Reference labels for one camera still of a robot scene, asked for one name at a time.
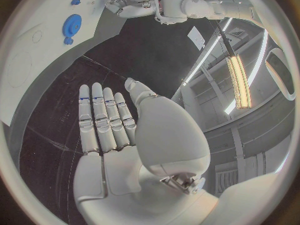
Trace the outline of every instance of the robotic finger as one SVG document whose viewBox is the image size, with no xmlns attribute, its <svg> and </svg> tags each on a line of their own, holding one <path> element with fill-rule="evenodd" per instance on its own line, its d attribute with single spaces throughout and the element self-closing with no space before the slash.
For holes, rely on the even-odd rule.
<svg viewBox="0 0 300 225">
<path fill-rule="evenodd" d="M 79 128 L 82 151 L 84 154 L 99 152 L 90 105 L 90 89 L 82 85 L 79 89 Z"/>
<path fill-rule="evenodd" d="M 95 125 L 100 141 L 102 151 L 109 152 L 117 148 L 117 144 L 111 128 L 111 122 L 108 119 L 102 86 L 100 83 L 95 82 L 91 87 L 93 111 L 95 116 Z"/>
<path fill-rule="evenodd" d="M 136 128 L 137 128 L 136 122 L 133 119 L 133 116 L 131 115 L 131 113 L 127 107 L 127 104 L 125 102 L 123 95 L 121 93 L 117 92 L 114 95 L 114 99 L 115 99 L 116 106 L 117 106 L 119 114 L 120 114 L 120 118 L 125 127 L 125 131 L 130 140 L 130 145 L 133 146 L 136 144 L 136 140 L 135 140 L 135 133 L 136 133 Z"/>
<path fill-rule="evenodd" d="M 130 141 L 120 119 L 113 91 L 109 87 L 104 88 L 103 97 L 116 145 L 118 148 L 123 148 L 129 145 Z"/>
</svg>

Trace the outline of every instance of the robotic arm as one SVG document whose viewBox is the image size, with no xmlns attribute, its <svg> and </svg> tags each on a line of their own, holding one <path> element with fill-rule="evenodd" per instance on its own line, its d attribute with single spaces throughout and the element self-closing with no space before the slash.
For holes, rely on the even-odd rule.
<svg viewBox="0 0 300 225">
<path fill-rule="evenodd" d="M 161 24 L 183 23 L 188 18 L 210 20 L 224 17 L 244 19 L 263 27 L 254 7 L 245 2 L 216 0 L 106 0 L 105 6 L 121 18 L 155 15 Z"/>
</svg>

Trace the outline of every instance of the black floor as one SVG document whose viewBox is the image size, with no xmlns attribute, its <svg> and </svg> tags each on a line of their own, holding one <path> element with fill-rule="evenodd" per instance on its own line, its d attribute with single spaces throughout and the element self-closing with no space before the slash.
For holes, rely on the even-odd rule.
<svg viewBox="0 0 300 225">
<path fill-rule="evenodd" d="M 36 197 L 66 223 L 85 224 L 73 196 L 74 173 L 83 155 L 79 87 L 99 82 L 103 88 L 121 92 L 137 119 L 124 88 L 125 78 L 132 77 L 171 98 L 200 55 L 187 37 L 193 26 L 209 40 L 213 28 L 207 19 L 189 19 L 175 25 L 161 25 L 153 17 L 129 19 L 120 35 L 85 54 L 93 61 L 77 59 L 42 96 L 25 131 L 20 173 Z"/>
</svg>

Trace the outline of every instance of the dark floor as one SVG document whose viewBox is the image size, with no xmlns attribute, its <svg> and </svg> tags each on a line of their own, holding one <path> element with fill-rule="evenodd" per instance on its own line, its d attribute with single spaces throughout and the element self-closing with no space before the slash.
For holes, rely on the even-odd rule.
<svg viewBox="0 0 300 225">
<path fill-rule="evenodd" d="M 213 33 L 207 19 L 161 25 L 153 17 L 129 19 L 120 35 L 77 59 L 44 93 L 23 138 L 20 173 L 36 197 L 71 225 L 83 225 L 73 196 L 73 179 L 82 154 L 78 126 L 79 87 L 99 82 L 121 92 L 135 119 L 137 112 L 124 88 L 132 77 L 156 93 L 172 97 L 199 50 L 187 37 L 196 26 L 206 41 Z"/>
</svg>

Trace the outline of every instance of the ventilation grille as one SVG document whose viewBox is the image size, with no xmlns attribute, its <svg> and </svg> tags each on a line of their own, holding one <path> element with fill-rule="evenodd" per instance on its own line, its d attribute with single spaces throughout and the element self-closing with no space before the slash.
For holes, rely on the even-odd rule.
<svg viewBox="0 0 300 225">
<path fill-rule="evenodd" d="M 225 189 L 239 182 L 238 170 L 222 171 L 215 173 L 215 193 L 221 194 Z"/>
<path fill-rule="evenodd" d="M 181 92 L 180 87 L 177 89 L 175 94 L 172 96 L 171 100 L 173 100 L 175 103 L 179 104 L 181 107 L 185 108 L 183 94 Z"/>
<path fill-rule="evenodd" d="M 232 31 L 230 31 L 229 34 L 238 37 L 238 36 L 240 36 L 243 32 L 245 32 L 245 30 L 242 30 L 242 29 L 236 27 L 235 29 L 233 29 Z"/>
</svg>

